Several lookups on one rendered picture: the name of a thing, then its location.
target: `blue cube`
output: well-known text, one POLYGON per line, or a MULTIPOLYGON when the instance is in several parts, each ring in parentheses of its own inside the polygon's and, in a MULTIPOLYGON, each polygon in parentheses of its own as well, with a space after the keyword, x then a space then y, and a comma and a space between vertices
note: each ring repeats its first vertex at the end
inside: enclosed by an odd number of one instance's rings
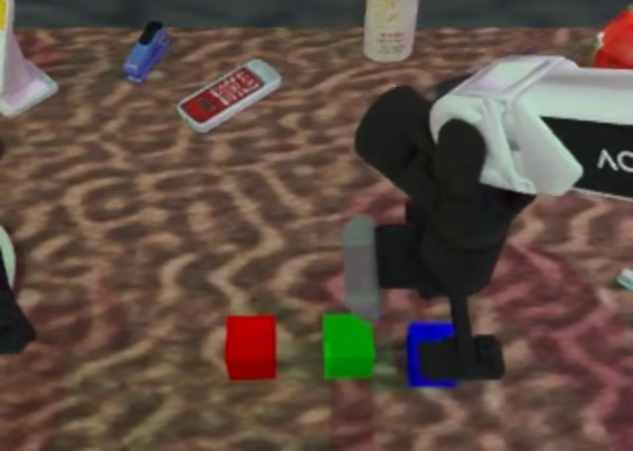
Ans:
POLYGON ((421 370, 419 353, 420 342, 439 342, 444 337, 453 337, 455 331, 452 322, 411 322, 407 330, 407 378, 410 387, 449 389, 457 386, 455 380, 428 380, 421 370))

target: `white cone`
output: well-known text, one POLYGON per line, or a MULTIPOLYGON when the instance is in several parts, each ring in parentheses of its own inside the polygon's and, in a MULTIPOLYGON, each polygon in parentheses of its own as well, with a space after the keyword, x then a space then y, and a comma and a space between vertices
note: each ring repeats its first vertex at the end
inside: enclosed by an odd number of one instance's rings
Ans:
POLYGON ((14 0, 0 0, 0 114, 13 118, 57 91, 57 84, 26 60, 13 33, 14 0))
POLYGON ((4 265, 0 265, 0 268, 4 267, 4 271, 7 272, 7 280, 9 281, 9 286, 13 288, 16 282, 16 267, 17 267, 17 257, 16 257, 16 249, 13 246, 13 242, 11 241, 11 237, 7 230, 0 226, 0 251, 2 251, 2 259, 4 260, 4 265))

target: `blue object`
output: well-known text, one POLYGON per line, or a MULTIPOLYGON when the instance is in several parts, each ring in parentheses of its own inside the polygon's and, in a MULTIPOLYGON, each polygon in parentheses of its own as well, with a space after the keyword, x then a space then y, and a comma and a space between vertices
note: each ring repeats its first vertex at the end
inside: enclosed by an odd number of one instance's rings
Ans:
POLYGON ((455 380, 427 380, 421 370, 417 348, 420 342, 438 342, 453 337, 451 322, 411 322, 407 330, 407 379, 410 387, 449 389, 457 386, 455 380))
POLYGON ((147 23, 123 65, 123 72, 128 80, 142 83, 170 46, 171 39, 167 36, 164 25, 157 21, 147 23))

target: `cube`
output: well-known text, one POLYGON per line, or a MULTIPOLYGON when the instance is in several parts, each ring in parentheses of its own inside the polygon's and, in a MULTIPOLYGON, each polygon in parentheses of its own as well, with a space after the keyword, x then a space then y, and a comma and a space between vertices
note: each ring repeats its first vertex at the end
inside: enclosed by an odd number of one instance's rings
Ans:
POLYGON ((277 377, 277 331, 274 316, 226 318, 225 365, 232 381, 277 377))
POLYGON ((326 314, 322 345, 326 380, 373 377, 376 348, 371 323, 352 314, 326 314))
POLYGON ((417 321, 411 322, 407 329, 407 380, 412 388, 447 389, 457 386, 454 380, 428 380, 418 355, 421 342, 439 342, 444 337, 453 337, 455 331, 451 322, 417 321))

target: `plastic bottle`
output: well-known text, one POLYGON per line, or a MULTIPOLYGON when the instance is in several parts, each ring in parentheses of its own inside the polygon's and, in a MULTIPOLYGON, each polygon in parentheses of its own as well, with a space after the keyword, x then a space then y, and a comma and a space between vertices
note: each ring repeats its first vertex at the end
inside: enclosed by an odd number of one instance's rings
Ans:
POLYGON ((419 0, 367 0, 365 56, 377 62, 399 62, 413 52, 419 0))

